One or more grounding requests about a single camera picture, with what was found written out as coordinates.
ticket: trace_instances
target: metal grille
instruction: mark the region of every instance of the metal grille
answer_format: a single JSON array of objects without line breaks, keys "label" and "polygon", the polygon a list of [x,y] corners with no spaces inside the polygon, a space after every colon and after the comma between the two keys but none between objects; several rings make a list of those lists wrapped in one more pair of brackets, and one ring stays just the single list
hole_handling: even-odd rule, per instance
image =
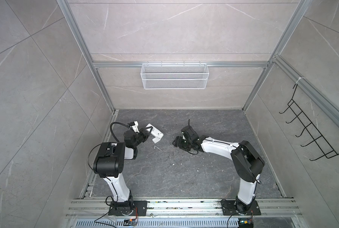
[{"label": "metal grille", "polygon": [[[80,218],[74,228],[94,228],[106,226],[95,223],[93,218]],[[136,228],[225,228],[228,218],[139,218]],[[115,225],[108,219],[100,219],[99,222],[107,223],[117,228],[128,228],[124,219],[118,218]],[[228,227],[239,227],[237,218],[230,218]]]},{"label": "metal grille", "polygon": [[143,64],[145,89],[205,89],[209,70],[204,63]]}]

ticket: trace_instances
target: aluminum frame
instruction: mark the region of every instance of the aluminum frame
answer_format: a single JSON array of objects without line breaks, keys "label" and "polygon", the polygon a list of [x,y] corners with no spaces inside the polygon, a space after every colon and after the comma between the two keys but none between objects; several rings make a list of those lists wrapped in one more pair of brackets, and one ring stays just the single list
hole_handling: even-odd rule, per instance
[{"label": "aluminum frame", "polygon": [[276,48],[272,52],[272,55],[271,55],[271,57],[268,61],[268,63],[269,63],[268,67],[262,71],[262,73],[259,76],[257,82],[255,83],[252,91],[250,92],[249,97],[245,101],[245,103],[242,107],[242,110],[244,112],[246,112],[247,109],[249,108],[250,104],[252,103],[253,99],[255,98],[256,94],[258,93],[259,89],[261,88],[264,80],[266,79],[269,71],[271,70],[272,66],[274,65],[273,59],[275,58],[276,55],[279,55],[282,52],[282,50],[285,48],[286,43],[288,42],[291,35],[295,31],[297,25],[301,21],[302,17],[304,16],[304,14],[305,14],[306,10],[308,9],[308,7],[310,6],[311,2],[312,2],[312,0],[301,0],[300,3],[298,4],[294,14],[291,17],[290,22],[288,23],[284,33],[281,36],[280,41],[277,43]]},{"label": "aluminum frame", "polygon": [[277,66],[285,72],[297,85],[304,91],[304,93],[315,102],[318,107],[339,127],[339,108],[333,104],[328,98],[326,98],[322,92],[313,86],[308,79],[303,78],[299,80],[300,75],[288,62],[286,62],[281,56],[276,55],[274,59]]},{"label": "aluminum frame", "polygon": [[[206,218],[226,217],[221,206],[221,198],[143,198],[135,197],[134,200],[146,200],[147,214],[142,218]],[[262,215],[255,217],[302,217],[293,198],[257,198]],[[65,210],[67,219],[97,218],[108,212],[110,206],[105,203],[105,197],[90,199],[73,199]],[[234,215],[235,218],[249,217]]]},{"label": "aluminum frame", "polygon": [[76,23],[76,20],[72,14],[72,11],[71,11],[71,8],[67,2],[67,0],[57,0],[58,2],[58,5],[59,7],[61,8],[62,10],[62,13],[63,15],[65,16],[66,18],[66,21],[68,23],[68,26],[70,27],[71,31],[72,31],[72,34],[73,36],[75,37],[76,39],[76,42],[82,52],[82,55],[84,56],[86,62],[87,62],[87,65],[89,66],[90,68],[90,71],[92,73],[92,75],[94,75],[94,78],[95,78],[95,81],[97,83],[97,85],[99,86],[99,89],[106,101],[106,104],[108,105],[110,111],[112,113],[114,113],[115,111],[115,107],[110,99],[110,96],[108,94],[108,91],[106,90],[106,87],[102,81],[102,78],[100,77],[97,69],[94,67],[93,65],[93,60],[92,60],[92,57],[91,57],[91,54],[89,52],[89,49],[87,48],[87,45],[85,43],[85,40],[80,32],[80,29],[78,28],[78,25]]},{"label": "aluminum frame", "polygon": [[208,67],[267,67],[266,61],[106,61],[93,62],[97,68],[105,67],[142,67],[143,64],[189,64],[205,63]]}]

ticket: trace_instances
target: black cable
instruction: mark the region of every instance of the black cable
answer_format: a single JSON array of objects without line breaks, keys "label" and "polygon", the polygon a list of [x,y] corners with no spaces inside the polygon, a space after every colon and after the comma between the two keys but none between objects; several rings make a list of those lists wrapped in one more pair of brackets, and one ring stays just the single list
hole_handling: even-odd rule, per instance
[{"label": "black cable", "polygon": [[208,139],[204,139],[204,140],[210,141],[210,142],[214,142],[214,143],[224,143],[224,142],[219,142],[219,141],[214,141],[214,140],[208,140]]},{"label": "black cable", "polygon": [[95,146],[94,148],[92,148],[92,150],[91,150],[90,153],[89,153],[89,156],[87,156],[87,165],[89,165],[89,167],[90,167],[90,169],[91,169],[92,171],[94,171],[94,169],[90,166],[90,163],[89,163],[90,154],[91,154],[91,152],[92,152],[95,148],[97,148],[97,147],[100,146],[100,145],[101,145],[101,143],[100,143],[99,145]]},{"label": "black cable", "polygon": [[227,223],[226,223],[226,228],[229,228],[229,220],[230,220],[230,218],[231,218],[233,215],[237,214],[237,213],[238,213],[238,212],[233,213],[233,214],[228,218],[228,221],[227,221]]},{"label": "black cable", "polygon": [[115,191],[115,194],[116,194],[116,202],[118,201],[118,199],[119,199],[119,195],[118,195],[118,192],[116,191],[116,189],[115,189],[115,187],[114,187],[114,185],[113,185],[113,181],[112,180],[110,180],[110,179],[108,179],[110,182],[111,182],[111,185],[113,186],[113,189],[114,189],[114,191]]},{"label": "black cable", "polygon": [[[114,201],[114,199],[113,199],[112,196],[106,197],[105,203],[106,203],[106,205],[108,205],[108,206],[110,206],[110,205],[108,204],[108,202],[107,202],[107,200],[108,200],[109,197],[111,197],[112,201]],[[107,223],[103,223],[103,222],[97,222],[97,220],[101,219],[101,218],[104,217],[105,215],[108,215],[108,214],[110,213],[110,211],[111,211],[113,208],[110,208],[109,211],[106,212],[103,216],[101,216],[101,217],[99,217],[98,219],[96,219],[96,220],[94,221],[94,223],[100,223],[100,224],[104,224],[104,225],[107,225],[107,226],[111,226],[111,227],[117,228],[116,226],[111,225],[111,224],[107,224]]]},{"label": "black cable", "polygon": [[[196,151],[197,151],[196,154],[199,154],[199,151],[198,151],[198,150],[196,150]],[[191,153],[191,152],[189,152],[189,151],[188,151],[188,153],[189,153],[189,154],[193,154],[193,153]],[[193,154],[193,155],[196,155],[196,154]]]},{"label": "black cable", "polygon": [[[222,199],[221,201],[223,201],[223,200],[227,201],[226,199]],[[221,201],[220,201],[220,203],[221,203]],[[228,209],[228,210],[229,210],[229,208],[225,207],[225,205],[223,205],[223,208],[225,208],[225,209]]]},{"label": "black cable", "polygon": [[113,129],[112,129],[113,124],[120,124],[120,125],[123,125],[124,127],[127,127],[128,129],[131,129],[131,128],[130,128],[128,125],[125,125],[125,124],[123,124],[123,123],[121,123],[121,122],[112,122],[112,123],[110,124],[110,132],[111,132],[112,136],[114,137],[114,139],[115,139],[117,142],[119,142],[118,138],[114,135],[114,132],[113,132]]}]

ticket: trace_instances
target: black mounting plate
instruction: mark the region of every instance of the black mounting plate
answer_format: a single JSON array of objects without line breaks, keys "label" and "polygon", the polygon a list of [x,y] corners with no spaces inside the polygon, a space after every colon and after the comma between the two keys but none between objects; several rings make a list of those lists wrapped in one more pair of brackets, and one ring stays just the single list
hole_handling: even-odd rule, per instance
[{"label": "black mounting plate", "polygon": [[[232,215],[236,212],[237,208],[235,202],[236,202],[235,200],[226,200],[226,199],[224,200],[222,199],[220,201],[223,210],[223,215]],[[246,213],[245,215],[252,215],[251,211],[253,211],[253,215],[261,215],[261,210],[259,209],[258,202],[255,200],[250,206],[249,212]]]},{"label": "black mounting plate", "polygon": [[[147,203],[148,201],[145,200],[134,201],[134,207],[138,208],[138,216],[145,216],[147,214]],[[115,210],[114,208],[110,210],[108,215],[123,216],[119,210]],[[135,210],[133,210],[129,216],[135,216]]]}]

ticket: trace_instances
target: white cable tie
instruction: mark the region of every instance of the white cable tie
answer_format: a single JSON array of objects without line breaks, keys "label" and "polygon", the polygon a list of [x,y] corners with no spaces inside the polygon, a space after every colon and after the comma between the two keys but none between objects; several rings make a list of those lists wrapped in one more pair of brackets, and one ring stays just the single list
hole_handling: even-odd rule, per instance
[{"label": "white cable tie", "polygon": [[295,84],[297,84],[299,82],[300,79],[302,79],[303,77],[299,77],[299,79],[296,81]]}]

